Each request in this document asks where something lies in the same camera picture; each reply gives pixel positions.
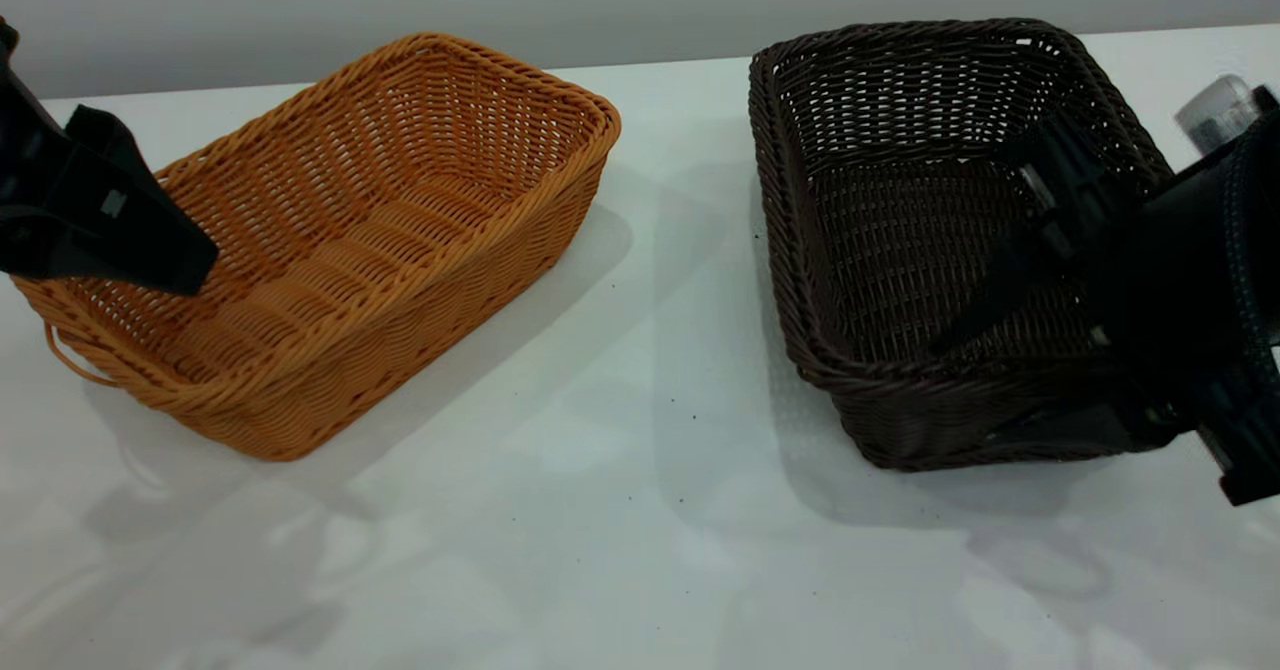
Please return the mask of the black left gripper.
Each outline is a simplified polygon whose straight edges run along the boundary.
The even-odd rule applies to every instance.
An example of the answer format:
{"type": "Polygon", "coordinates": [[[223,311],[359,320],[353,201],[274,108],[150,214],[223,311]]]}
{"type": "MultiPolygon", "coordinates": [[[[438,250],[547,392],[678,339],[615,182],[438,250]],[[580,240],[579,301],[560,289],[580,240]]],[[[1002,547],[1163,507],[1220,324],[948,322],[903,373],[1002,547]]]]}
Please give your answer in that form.
{"type": "Polygon", "coordinates": [[[120,281],[198,293],[218,247],[150,170],[123,120],[79,105],[61,126],[12,65],[1,23],[3,272],[29,281],[120,281]]]}

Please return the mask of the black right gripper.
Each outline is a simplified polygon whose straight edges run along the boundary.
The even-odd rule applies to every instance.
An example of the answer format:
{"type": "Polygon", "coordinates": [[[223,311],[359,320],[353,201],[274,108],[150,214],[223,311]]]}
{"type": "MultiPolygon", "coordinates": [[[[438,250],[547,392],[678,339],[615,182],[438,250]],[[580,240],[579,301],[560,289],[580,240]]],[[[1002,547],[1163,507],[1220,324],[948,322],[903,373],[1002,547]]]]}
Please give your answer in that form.
{"type": "Polygon", "coordinates": [[[1107,402],[1050,404],[1000,424],[993,448],[1142,453],[1196,432],[1235,506],[1277,494],[1277,113],[1144,191],[1071,118],[1020,140],[1047,202],[995,242],[984,275],[934,338],[946,354],[1036,292],[1085,286],[1094,342],[1123,369],[1107,402]]]}

